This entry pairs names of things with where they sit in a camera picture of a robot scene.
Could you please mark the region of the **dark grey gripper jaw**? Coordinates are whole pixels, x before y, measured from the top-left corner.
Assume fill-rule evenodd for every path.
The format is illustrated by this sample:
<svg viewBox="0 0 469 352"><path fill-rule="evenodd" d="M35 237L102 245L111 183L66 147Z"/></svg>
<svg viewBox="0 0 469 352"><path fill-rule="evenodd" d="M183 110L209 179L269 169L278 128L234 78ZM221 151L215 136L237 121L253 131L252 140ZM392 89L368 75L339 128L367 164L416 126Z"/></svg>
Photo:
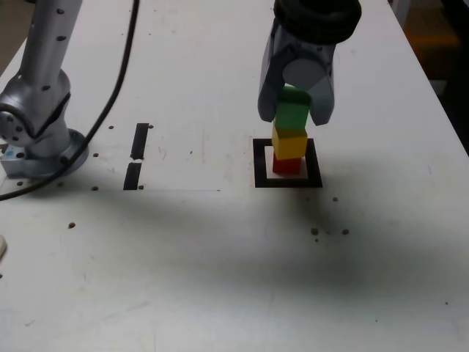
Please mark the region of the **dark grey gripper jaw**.
<svg viewBox="0 0 469 352"><path fill-rule="evenodd" d="M289 60L289 49L275 47L275 39L280 37L281 26L273 22L262 58L257 109L262 121L272 122L276 115L276 106L284 86L283 69Z"/></svg>

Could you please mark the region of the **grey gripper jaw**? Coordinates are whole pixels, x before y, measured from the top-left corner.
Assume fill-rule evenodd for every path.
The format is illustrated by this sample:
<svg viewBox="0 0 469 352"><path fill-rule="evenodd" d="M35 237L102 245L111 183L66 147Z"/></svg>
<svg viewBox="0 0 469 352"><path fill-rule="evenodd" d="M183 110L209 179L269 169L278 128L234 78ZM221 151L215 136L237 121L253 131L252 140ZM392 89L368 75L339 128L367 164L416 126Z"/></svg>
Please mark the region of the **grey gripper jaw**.
<svg viewBox="0 0 469 352"><path fill-rule="evenodd" d="M326 125L334 109L333 77L313 59L296 59L283 69L284 81L311 98L310 115L316 126Z"/></svg>

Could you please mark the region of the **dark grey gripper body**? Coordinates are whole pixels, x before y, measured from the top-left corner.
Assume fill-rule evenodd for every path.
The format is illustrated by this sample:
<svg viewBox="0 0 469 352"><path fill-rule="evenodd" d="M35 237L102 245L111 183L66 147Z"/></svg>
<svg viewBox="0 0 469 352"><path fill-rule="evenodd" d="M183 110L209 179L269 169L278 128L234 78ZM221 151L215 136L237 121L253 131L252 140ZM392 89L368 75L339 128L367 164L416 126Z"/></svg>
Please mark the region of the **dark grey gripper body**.
<svg viewBox="0 0 469 352"><path fill-rule="evenodd" d="M300 40L282 27L278 20L273 21L269 38L269 59L290 48L297 58L318 59L327 72L333 71L333 55L336 44L313 44Z"/></svg>

